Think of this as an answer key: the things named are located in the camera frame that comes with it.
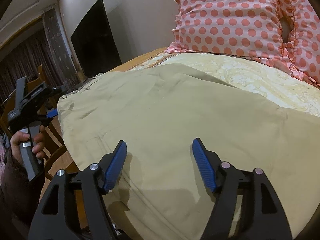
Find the dark sleeved left forearm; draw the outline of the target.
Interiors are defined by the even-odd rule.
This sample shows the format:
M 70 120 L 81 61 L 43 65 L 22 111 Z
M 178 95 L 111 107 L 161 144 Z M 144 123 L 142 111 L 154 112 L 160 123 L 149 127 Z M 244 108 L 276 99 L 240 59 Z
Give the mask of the dark sleeved left forearm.
M 1 183 L 1 239 L 27 239 L 45 176 L 29 181 L 25 168 L 7 149 Z

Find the person's left hand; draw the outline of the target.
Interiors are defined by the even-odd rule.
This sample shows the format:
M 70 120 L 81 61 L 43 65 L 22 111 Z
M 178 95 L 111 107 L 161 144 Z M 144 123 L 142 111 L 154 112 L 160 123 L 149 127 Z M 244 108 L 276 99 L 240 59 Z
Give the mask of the person's left hand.
M 35 136 L 32 136 L 33 139 L 33 148 L 32 148 L 32 152 L 33 154 L 36 155 L 36 157 L 40 160 L 42 160 L 44 158 L 44 147 L 45 147 L 45 143 L 44 143 L 44 139 L 45 139 L 45 135 L 46 135 L 46 129 L 43 125 L 39 126 L 39 133 Z M 23 160 L 22 160 L 22 156 L 21 156 L 21 152 L 20 152 L 20 145 L 23 142 L 28 141 L 30 138 L 30 134 L 28 133 L 24 133 L 21 131 L 17 131 L 10 140 L 10 144 L 11 144 L 11 151 L 12 151 L 12 156 L 20 163 L 23 164 Z

